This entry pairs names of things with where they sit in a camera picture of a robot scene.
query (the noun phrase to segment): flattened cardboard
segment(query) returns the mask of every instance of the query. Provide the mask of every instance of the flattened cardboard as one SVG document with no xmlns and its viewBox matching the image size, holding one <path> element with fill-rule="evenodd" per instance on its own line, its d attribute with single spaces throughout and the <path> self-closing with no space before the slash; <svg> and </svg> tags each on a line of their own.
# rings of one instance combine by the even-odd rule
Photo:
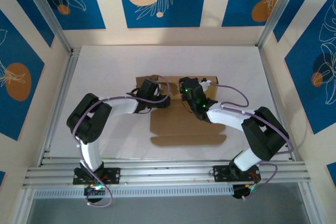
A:
<svg viewBox="0 0 336 224">
<path fill-rule="evenodd" d="M 178 81 L 183 76 L 166 77 L 170 84 L 171 105 L 166 109 L 156 109 L 151 112 L 150 130 L 157 136 L 151 137 L 151 142 L 158 146 L 181 146 L 181 145 L 219 145 L 226 140 L 226 135 L 220 134 L 225 129 L 225 125 L 206 123 L 196 118 L 190 113 L 187 102 L 182 102 L 179 92 Z M 147 77 L 137 77 L 139 88 Z M 203 76 L 197 77 L 199 80 L 206 78 L 214 83 L 218 83 L 217 77 Z M 159 80 L 161 93 L 166 94 L 167 86 Z M 209 86 L 205 91 L 207 97 L 216 98 L 217 87 Z"/>
</svg>

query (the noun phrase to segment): white table surface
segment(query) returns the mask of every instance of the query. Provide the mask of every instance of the white table surface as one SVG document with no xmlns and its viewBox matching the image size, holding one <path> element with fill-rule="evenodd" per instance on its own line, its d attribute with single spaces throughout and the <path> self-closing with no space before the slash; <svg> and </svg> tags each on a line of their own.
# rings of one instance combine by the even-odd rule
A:
<svg viewBox="0 0 336 224">
<path fill-rule="evenodd" d="M 60 120 L 51 142 L 50 157 L 78 157 L 66 120 L 83 96 L 124 95 L 135 87 L 137 76 L 217 76 L 219 84 L 240 89 L 250 100 L 249 109 L 275 107 L 254 46 L 84 46 L 73 74 Z M 239 94 L 218 88 L 218 101 L 244 103 Z M 243 132 L 227 127 L 222 145 L 159 147 L 150 141 L 149 114 L 110 117 L 99 141 L 104 158 L 232 159 L 247 149 Z M 274 160 L 288 160 L 279 155 Z"/>
</svg>

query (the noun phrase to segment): ventilation grille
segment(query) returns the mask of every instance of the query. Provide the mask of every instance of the ventilation grille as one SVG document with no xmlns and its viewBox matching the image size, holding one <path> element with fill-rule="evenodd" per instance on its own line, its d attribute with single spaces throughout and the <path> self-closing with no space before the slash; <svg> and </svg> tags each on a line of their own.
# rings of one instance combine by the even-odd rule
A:
<svg viewBox="0 0 336 224">
<path fill-rule="evenodd" d="M 233 195 L 232 185 L 111 188 L 115 198 Z M 83 198 L 83 188 L 38 189 L 34 199 Z M 108 197 L 105 191 L 90 198 Z"/>
</svg>

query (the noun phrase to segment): gray floor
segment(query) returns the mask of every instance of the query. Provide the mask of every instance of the gray floor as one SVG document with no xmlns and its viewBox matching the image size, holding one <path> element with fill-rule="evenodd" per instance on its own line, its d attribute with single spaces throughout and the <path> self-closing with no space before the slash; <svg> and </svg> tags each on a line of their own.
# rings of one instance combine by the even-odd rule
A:
<svg viewBox="0 0 336 224">
<path fill-rule="evenodd" d="M 117 198 L 98 209 L 83 199 L 35 200 L 30 224 L 220 224 L 309 223 L 296 184 L 270 184 L 248 200 L 232 196 Z"/>
</svg>

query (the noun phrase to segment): cardboard box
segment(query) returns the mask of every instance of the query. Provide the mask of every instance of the cardboard box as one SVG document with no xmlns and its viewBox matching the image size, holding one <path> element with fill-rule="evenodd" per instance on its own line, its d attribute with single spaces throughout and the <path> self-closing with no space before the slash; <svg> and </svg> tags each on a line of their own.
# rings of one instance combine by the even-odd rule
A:
<svg viewBox="0 0 336 224">
<path fill-rule="evenodd" d="M 226 135 L 220 134 L 225 125 L 206 123 L 196 118 L 186 101 L 182 102 L 178 81 L 184 76 L 166 77 L 170 84 L 171 105 L 166 109 L 156 109 L 151 112 L 150 131 L 157 136 L 151 137 L 151 142 L 158 146 L 173 145 L 219 145 L 226 140 Z M 147 77 L 136 77 L 139 88 Z M 206 78 L 218 83 L 216 76 L 201 76 L 199 80 Z M 166 94 L 167 85 L 164 80 L 158 80 L 161 93 Z M 216 86 L 209 86 L 205 94 L 215 100 Z"/>
</svg>

